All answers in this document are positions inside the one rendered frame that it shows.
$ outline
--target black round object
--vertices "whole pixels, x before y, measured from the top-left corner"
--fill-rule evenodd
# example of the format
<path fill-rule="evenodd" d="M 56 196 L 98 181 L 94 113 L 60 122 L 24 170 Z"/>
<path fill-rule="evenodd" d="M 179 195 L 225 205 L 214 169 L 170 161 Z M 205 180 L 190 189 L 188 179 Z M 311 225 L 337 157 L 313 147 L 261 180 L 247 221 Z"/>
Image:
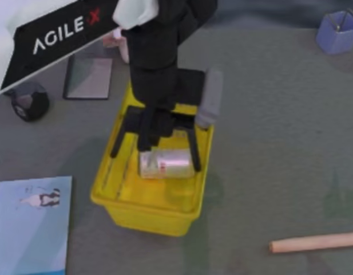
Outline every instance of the black round object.
<path fill-rule="evenodd" d="M 49 110 L 49 97 L 39 83 L 23 83 L 10 91 L 9 95 L 16 115 L 26 122 L 41 119 Z"/>

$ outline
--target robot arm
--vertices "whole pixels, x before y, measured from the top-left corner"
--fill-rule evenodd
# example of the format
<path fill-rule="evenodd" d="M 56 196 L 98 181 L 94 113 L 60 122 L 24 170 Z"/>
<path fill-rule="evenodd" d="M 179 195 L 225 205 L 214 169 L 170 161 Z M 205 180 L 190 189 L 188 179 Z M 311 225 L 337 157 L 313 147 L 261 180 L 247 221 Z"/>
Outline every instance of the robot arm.
<path fill-rule="evenodd" d="M 0 94 L 100 39 L 115 21 L 131 29 L 157 14 L 157 0 L 0 0 Z"/>

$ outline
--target white lettering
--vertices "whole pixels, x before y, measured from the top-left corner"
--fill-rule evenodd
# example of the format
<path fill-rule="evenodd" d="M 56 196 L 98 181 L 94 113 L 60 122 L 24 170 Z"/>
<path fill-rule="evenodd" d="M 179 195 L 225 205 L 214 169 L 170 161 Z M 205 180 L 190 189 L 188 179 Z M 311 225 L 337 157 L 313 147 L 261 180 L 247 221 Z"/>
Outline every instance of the white lettering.
<path fill-rule="evenodd" d="M 58 36 L 59 36 L 59 38 L 60 38 L 60 41 L 63 41 L 62 26 L 58 27 Z"/>
<path fill-rule="evenodd" d="M 45 46 L 44 44 L 40 41 L 39 38 L 37 38 L 36 42 L 35 42 L 35 47 L 34 47 L 34 55 L 38 53 L 39 47 L 42 50 L 45 50 Z"/>
<path fill-rule="evenodd" d="M 68 25 L 64 24 L 64 36 L 65 38 L 71 37 L 73 35 L 73 32 L 68 31 Z"/>
<path fill-rule="evenodd" d="M 45 36 L 45 44 L 47 46 L 53 46 L 55 43 L 57 43 L 57 35 L 55 34 L 55 31 L 54 30 L 51 30 L 50 32 L 48 32 Z"/>
<path fill-rule="evenodd" d="M 74 20 L 74 31 L 79 33 L 84 30 L 84 17 L 80 16 Z"/>

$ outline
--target red letter x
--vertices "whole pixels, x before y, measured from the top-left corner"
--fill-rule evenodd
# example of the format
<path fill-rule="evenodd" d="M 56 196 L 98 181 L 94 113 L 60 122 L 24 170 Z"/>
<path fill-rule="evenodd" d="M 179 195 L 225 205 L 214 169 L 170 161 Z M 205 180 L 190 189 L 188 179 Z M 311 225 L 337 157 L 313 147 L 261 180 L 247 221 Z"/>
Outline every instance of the red letter x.
<path fill-rule="evenodd" d="M 94 25 L 96 22 L 100 22 L 99 13 L 99 8 L 90 11 L 90 17 L 87 19 L 87 22 L 90 24 L 90 26 Z"/>

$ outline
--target wooden stick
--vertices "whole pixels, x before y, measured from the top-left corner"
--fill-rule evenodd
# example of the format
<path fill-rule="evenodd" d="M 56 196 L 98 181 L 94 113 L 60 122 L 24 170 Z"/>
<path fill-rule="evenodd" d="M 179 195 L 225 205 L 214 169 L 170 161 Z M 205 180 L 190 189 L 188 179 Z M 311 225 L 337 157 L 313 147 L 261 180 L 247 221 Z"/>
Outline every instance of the wooden stick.
<path fill-rule="evenodd" d="M 272 253 L 287 253 L 328 248 L 346 248 L 350 246 L 353 246 L 353 233 L 283 239 L 273 241 L 269 244 L 269 248 Z"/>

